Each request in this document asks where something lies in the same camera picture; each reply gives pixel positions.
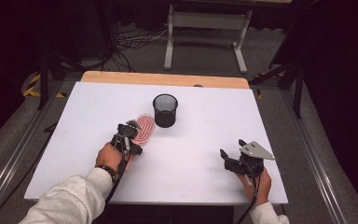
metal frame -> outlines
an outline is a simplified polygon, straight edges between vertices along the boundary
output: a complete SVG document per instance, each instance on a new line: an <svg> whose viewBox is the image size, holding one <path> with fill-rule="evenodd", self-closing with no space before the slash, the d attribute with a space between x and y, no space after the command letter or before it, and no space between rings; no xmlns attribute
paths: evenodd
<svg viewBox="0 0 358 224"><path fill-rule="evenodd" d="M287 110L292 117L293 123L296 125L296 129L301 137L301 141L304 145L305 156L310 164L310 169L313 172L313 176L315 177L316 183L318 184L319 190L321 191L327 210L330 213L333 222L337 224L348 223L338 204L337 196L333 190L333 186L331 185L330 179L327 176L327 173L325 172L322 163L320 162L313 150L313 146L310 143L310 138L304 127L304 124L301 119L297 118L297 115L293 110L293 100L290 96L289 91L281 91L281 95L285 102L285 105L287 106Z"/></svg>
<svg viewBox="0 0 358 224"><path fill-rule="evenodd" d="M246 73L247 68L242 56L241 47L249 22L252 17L252 10L248 10L246 15L221 15L210 13L190 13L174 11L173 5L170 5L168 15L168 42L165 52L164 69L172 68L173 55L173 27L193 27L193 28L212 28L226 30L240 30L240 36L237 42L232 44L241 73Z"/></svg>
<svg viewBox="0 0 358 224"><path fill-rule="evenodd" d="M57 95L61 88L62 82L56 81L51 88L50 95ZM0 200L5 193L11 179L13 178L14 174L16 174L17 169L20 166L22 159L24 158L29 145L34 137L34 133L36 132L37 128L39 127L42 118L45 116L48 107L51 105L51 102L54 100L54 97L50 97L50 99L46 102L45 106L41 110L36 111L31 124L28 126L28 129L25 131L24 136L20 140L19 144L17 145L16 149L14 150L12 156L7 162L7 165L2 170L0 174Z"/></svg>

person's right hand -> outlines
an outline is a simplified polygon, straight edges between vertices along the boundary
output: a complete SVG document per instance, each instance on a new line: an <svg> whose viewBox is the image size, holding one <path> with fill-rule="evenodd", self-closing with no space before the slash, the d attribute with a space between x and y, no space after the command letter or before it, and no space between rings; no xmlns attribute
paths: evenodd
<svg viewBox="0 0 358 224"><path fill-rule="evenodd" d="M118 165L121 162L121 152L115 149L110 143L106 143L98 152L95 166L104 165L110 167L117 174Z"/></svg>
<svg viewBox="0 0 358 224"><path fill-rule="evenodd" d="M254 197L254 190L252 186L249 185L248 181L246 180L245 176L237 175L238 179L241 181L243 185L243 189L245 191L246 197L251 202ZM264 168L264 171L261 173L260 177L255 178L256 188L258 186L258 193L257 193L257 201L255 205L260 205L269 201L269 190L271 189L271 177L269 176L269 172L267 169Z"/></svg>

table leg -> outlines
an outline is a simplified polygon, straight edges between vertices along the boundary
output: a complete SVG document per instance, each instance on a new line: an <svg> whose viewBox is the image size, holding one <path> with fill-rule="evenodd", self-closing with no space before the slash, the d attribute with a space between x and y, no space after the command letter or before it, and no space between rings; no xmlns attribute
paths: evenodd
<svg viewBox="0 0 358 224"><path fill-rule="evenodd" d="M168 15L168 43L167 51L165 52L164 69L170 70L172 67L172 54L173 54L173 5L170 5L170 13Z"/></svg>
<svg viewBox="0 0 358 224"><path fill-rule="evenodd" d="M245 61L242 56L241 47L242 47L243 39L245 38L245 35L246 35L246 31L248 30L248 26L249 26L249 22L251 21L251 17L252 17L252 10L249 10L246 12L246 17L243 19L240 38L238 39L238 42L232 43L232 46L233 46L234 52L235 52L235 56L237 58L238 67L240 68L241 73L246 73L248 71L246 68Z"/></svg>

white jacket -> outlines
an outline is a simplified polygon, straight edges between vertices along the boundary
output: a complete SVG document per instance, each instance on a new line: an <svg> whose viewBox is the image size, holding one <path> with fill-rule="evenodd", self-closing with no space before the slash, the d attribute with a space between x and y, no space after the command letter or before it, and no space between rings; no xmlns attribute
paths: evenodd
<svg viewBox="0 0 358 224"><path fill-rule="evenodd" d="M103 169L72 176L45 192L20 223L91 223L103 212L111 189L112 178ZM286 216L276 215L271 203L257 206L250 215L255 224L289 223Z"/></svg>

white table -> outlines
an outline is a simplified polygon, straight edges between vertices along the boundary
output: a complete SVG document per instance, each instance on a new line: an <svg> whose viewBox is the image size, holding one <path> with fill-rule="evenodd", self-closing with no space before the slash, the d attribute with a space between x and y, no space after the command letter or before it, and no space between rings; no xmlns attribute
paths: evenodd
<svg viewBox="0 0 358 224"><path fill-rule="evenodd" d="M176 122L169 129L156 126L111 203L248 203L240 181L224 169L219 149L238 158L241 138L272 152L251 90L90 82L76 83L25 199L37 200L65 178L85 175L117 125L153 115L152 101L164 92L178 99ZM276 162L265 166L272 178L269 200L288 203Z"/></svg>

